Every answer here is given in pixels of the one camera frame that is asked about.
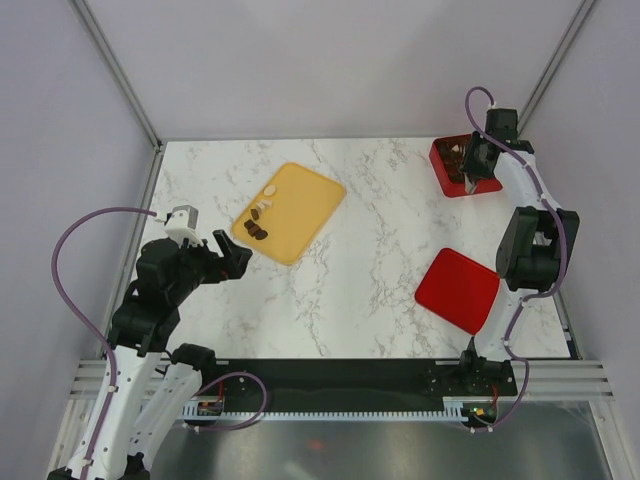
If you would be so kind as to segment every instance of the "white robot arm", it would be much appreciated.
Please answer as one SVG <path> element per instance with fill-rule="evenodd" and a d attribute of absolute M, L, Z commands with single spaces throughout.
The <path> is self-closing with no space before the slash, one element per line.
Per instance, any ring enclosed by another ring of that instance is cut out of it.
<path fill-rule="evenodd" d="M 162 385 L 140 411 L 145 388 L 180 321 L 178 306 L 203 283 L 241 278 L 252 255 L 222 230 L 213 235 L 223 256 L 209 251 L 195 233 L 197 216 L 190 206 L 158 215 L 168 238 L 142 247 L 138 278 L 112 318 L 108 341 L 117 366 L 115 384 L 108 362 L 84 437 L 67 468 L 51 472 L 49 480 L 148 479 L 162 441 L 203 384 L 202 370 L 215 363 L 213 351 L 181 346 Z"/>
<path fill-rule="evenodd" d="M 501 277 L 498 294 L 485 325 L 474 339 L 478 354 L 491 360 L 511 357 L 505 349 L 508 345 L 505 332 L 513 343 L 532 308 L 527 299 L 547 292 L 561 280 L 562 250 L 566 247 L 568 264 L 580 224 L 576 212 L 562 210 L 549 194 L 536 167 L 533 148 L 518 138 L 517 122 L 515 110 L 489 109 L 483 133 L 491 139 L 474 132 L 461 168 L 467 192 L 473 193 L 478 180 L 496 178 L 516 206 L 496 254 L 496 271 Z M 558 231 L 558 220 L 562 234 Z M 543 234 L 548 244 L 535 244 L 537 233 Z M 561 245 L 561 237 L 565 237 L 565 245 Z M 512 324 L 519 308 L 522 308 L 519 319 Z"/>

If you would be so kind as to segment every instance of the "white marble surface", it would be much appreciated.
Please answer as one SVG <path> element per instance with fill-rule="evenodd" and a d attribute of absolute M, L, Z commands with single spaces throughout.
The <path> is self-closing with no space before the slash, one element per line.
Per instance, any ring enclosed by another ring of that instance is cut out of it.
<path fill-rule="evenodd" d="M 414 292 L 443 247 L 493 268 L 512 207 L 503 192 L 446 198 L 428 159 L 432 140 L 169 143 L 151 208 L 195 206 L 209 240 L 214 229 L 230 232 L 285 162 L 347 189 L 297 264 L 256 252 L 242 280 L 192 294 L 170 346 L 198 343 L 219 357 L 458 356 L 469 335 L 417 305 Z M 143 243 L 161 236 L 160 224 L 148 222 Z M 525 320 L 514 349 L 568 356 L 551 299 Z"/>

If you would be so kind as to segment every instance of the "purple cable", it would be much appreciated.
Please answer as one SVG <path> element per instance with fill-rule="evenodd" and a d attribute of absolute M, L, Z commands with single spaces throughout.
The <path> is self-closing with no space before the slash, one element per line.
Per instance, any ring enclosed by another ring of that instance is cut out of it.
<path fill-rule="evenodd" d="M 260 415 L 262 415 L 264 413 L 265 409 L 267 408 L 267 387 L 265 387 L 265 385 L 262 382 L 262 380 L 260 380 L 258 377 L 256 377 L 253 373 L 248 373 L 248 372 L 226 373 L 226 374 L 222 375 L 221 377 L 216 378 L 213 382 L 210 382 L 207 385 L 205 385 L 204 387 L 202 387 L 200 390 L 198 390 L 194 394 L 194 397 L 197 397 L 198 395 L 206 392 L 211 387 L 213 387 L 214 385 L 217 385 L 220 382 L 223 382 L 227 378 L 234 378 L 234 377 L 247 377 L 247 378 L 250 378 L 251 380 L 253 380 L 254 382 L 256 382 L 258 384 L 258 386 L 260 387 L 260 390 L 262 390 L 262 405 L 260 405 L 260 408 L 258 409 L 258 411 L 251 418 L 245 420 L 244 422 L 238 423 L 237 425 L 200 427 L 198 429 L 199 432 L 230 432 L 232 430 L 240 430 L 241 428 L 250 427 L 254 423 L 257 423 L 258 422 L 258 418 L 260 417 Z"/>
<path fill-rule="evenodd" d="M 471 94 L 475 91 L 483 92 L 485 95 L 487 95 L 487 97 L 489 97 L 489 100 L 491 101 L 491 105 L 492 106 L 495 105 L 495 100 L 493 99 L 493 95 L 491 95 L 491 92 L 489 90 L 481 86 L 473 87 L 471 90 L 467 92 L 467 96 L 464 99 L 464 108 L 467 112 L 467 118 L 469 119 L 469 122 L 471 123 L 473 128 L 476 130 L 476 132 L 482 135 L 483 138 L 485 138 L 486 140 L 493 143 L 503 151 L 510 154 L 513 158 L 515 158 L 518 161 L 518 163 L 520 163 L 520 165 L 522 165 L 525 168 L 525 170 L 531 177 L 531 181 L 533 182 L 533 185 L 536 189 L 536 192 L 538 193 L 538 196 L 540 197 L 540 203 L 542 203 L 544 208 L 546 208 L 549 211 L 549 213 L 551 214 L 551 217 L 553 218 L 553 221 L 556 224 L 556 228 L 558 229 L 559 242 L 560 242 L 560 271 L 558 272 L 558 278 L 556 279 L 555 283 L 553 284 L 551 289 L 547 292 L 534 293 L 524 297 L 522 299 L 522 303 L 518 305 L 518 308 L 513 314 L 513 317 L 509 322 L 509 326 L 507 327 L 507 331 L 505 332 L 504 341 L 505 343 L 507 343 L 505 345 L 505 350 L 513 360 L 517 360 L 519 362 L 524 363 L 524 379 L 522 381 L 522 388 L 520 389 L 520 393 L 518 394 L 518 397 L 516 398 L 515 402 L 513 402 L 513 405 L 505 415 L 503 415 L 501 418 L 496 420 L 496 422 L 492 425 L 492 428 L 493 428 L 505 422 L 513 414 L 517 406 L 520 405 L 520 403 L 522 402 L 522 399 L 524 398 L 524 394 L 527 391 L 527 386 L 529 385 L 529 374 L 531 370 L 531 365 L 529 364 L 529 360 L 527 360 L 525 357 L 519 357 L 518 355 L 513 353 L 513 350 L 511 350 L 511 347 L 508 345 L 508 342 L 511 338 L 511 333 L 513 332 L 513 329 L 516 326 L 518 318 L 520 317 L 520 314 L 522 314 L 522 311 L 524 310 L 524 306 L 523 306 L 524 302 L 528 302 L 529 300 L 533 300 L 535 298 L 550 297 L 560 289 L 560 285 L 564 281 L 564 277 L 567 273 L 567 260 L 568 260 L 567 235 L 566 235 L 566 232 L 564 231 L 564 225 L 562 224 L 562 220 L 558 216 L 558 213 L 549 204 L 549 202 L 543 198 L 544 190 L 542 188 L 542 183 L 540 182 L 540 179 L 536 175 L 535 171 L 527 164 L 527 161 L 524 158 L 522 158 L 522 156 L 520 156 L 520 154 L 518 154 L 515 150 L 510 148 L 508 145 L 505 145 L 499 140 L 496 140 L 495 138 L 493 138 L 491 135 L 487 134 L 473 118 L 473 115 L 471 114 L 471 108 L 469 106 L 469 99 L 471 98 Z M 487 431 L 488 428 L 489 427 L 480 427 L 480 428 L 476 428 L 475 430 Z"/>
<path fill-rule="evenodd" d="M 101 210 L 96 210 L 93 213 L 85 215 L 80 220 L 76 221 L 73 225 L 71 225 L 67 230 L 62 234 L 58 243 L 56 243 L 55 248 L 53 249 L 53 255 L 51 256 L 51 276 L 53 277 L 53 283 L 56 286 L 56 290 L 64 300 L 64 303 L 71 309 L 71 311 L 75 314 L 76 317 L 80 319 L 82 323 L 89 329 L 89 331 L 100 341 L 100 344 L 105 349 L 107 353 L 107 358 L 109 359 L 109 367 L 110 367 L 110 378 L 109 378 L 109 386 L 115 387 L 116 381 L 118 378 L 118 368 L 116 366 L 116 357 L 107 342 L 107 339 L 102 335 L 100 330 L 98 330 L 91 321 L 85 316 L 84 313 L 80 311 L 80 309 L 73 303 L 73 300 L 69 298 L 67 292 L 65 291 L 62 283 L 60 282 L 60 275 L 58 273 L 58 257 L 60 256 L 60 250 L 62 250 L 62 246 L 64 242 L 69 238 L 69 235 L 73 233 L 73 231 L 78 228 L 83 223 L 91 220 L 98 215 L 102 215 L 104 213 L 112 213 L 112 212 L 132 212 L 132 213 L 142 213 L 144 215 L 149 215 L 152 217 L 156 216 L 155 212 L 150 210 L 144 210 L 142 208 L 133 208 L 133 207 L 111 207 L 111 208 L 103 208 Z M 100 430 L 102 429 L 102 424 L 104 423 L 104 419 L 107 416 L 107 412 L 109 411 L 109 406 L 111 405 L 113 392 L 108 392 L 107 396 L 104 399 L 104 404 L 102 405 L 102 410 L 100 411 L 100 415 L 98 416 L 98 421 L 96 422 L 95 429 L 93 430 L 93 435 L 89 440 L 89 445 L 87 446 L 87 459 L 91 459 L 93 456 L 93 451 L 95 449 L 96 443 L 98 441 L 98 435 L 100 434 Z M 85 465 L 82 467 L 82 472 L 80 474 L 80 480 L 86 480 L 89 472 L 89 466 Z"/>

